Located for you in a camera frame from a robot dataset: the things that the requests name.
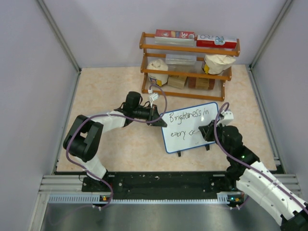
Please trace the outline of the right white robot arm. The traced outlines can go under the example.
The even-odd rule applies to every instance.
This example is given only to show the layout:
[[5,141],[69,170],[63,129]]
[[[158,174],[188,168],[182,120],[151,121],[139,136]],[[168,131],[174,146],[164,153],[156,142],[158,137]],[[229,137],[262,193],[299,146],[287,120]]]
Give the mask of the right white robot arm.
[[239,190],[253,199],[277,222],[282,231],[308,229],[308,204],[284,186],[243,144],[235,126],[214,125],[212,121],[199,130],[205,141],[215,142],[225,152],[230,166],[225,172],[225,186]]

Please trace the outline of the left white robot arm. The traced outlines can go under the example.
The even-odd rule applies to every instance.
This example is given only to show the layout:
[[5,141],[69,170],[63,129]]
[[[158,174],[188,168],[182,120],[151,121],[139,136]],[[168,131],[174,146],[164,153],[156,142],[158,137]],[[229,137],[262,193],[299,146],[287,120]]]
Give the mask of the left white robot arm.
[[167,123],[158,112],[157,105],[154,104],[159,98],[158,93],[153,93],[151,90],[149,93],[149,101],[144,105],[141,105],[141,95],[130,91],[119,108],[90,117],[79,115],[73,122],[63,142],[66,158],[86,171],[93,179],[92,185],[97,190],[104,191],[109,186],[109,179],[105,176],[107,169],[97,156],[103,133],[126,127],[133,121],[146,123],[149,126],[167,127]]

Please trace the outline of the blue framed whiteboard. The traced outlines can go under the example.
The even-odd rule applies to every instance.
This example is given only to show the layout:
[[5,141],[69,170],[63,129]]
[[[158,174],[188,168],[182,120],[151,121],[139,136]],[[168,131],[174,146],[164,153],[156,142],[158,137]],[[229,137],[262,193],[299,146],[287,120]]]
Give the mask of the blue framed whiteboard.
[[166,128],[162,128],[165,150],[168,154],[185,151],[214,142],[206,142],[199,126],[208,125],[216,118],[218,104],[216,102],[204,103],[191,107],[185,107],[166,112],[162,119],[167,123]]

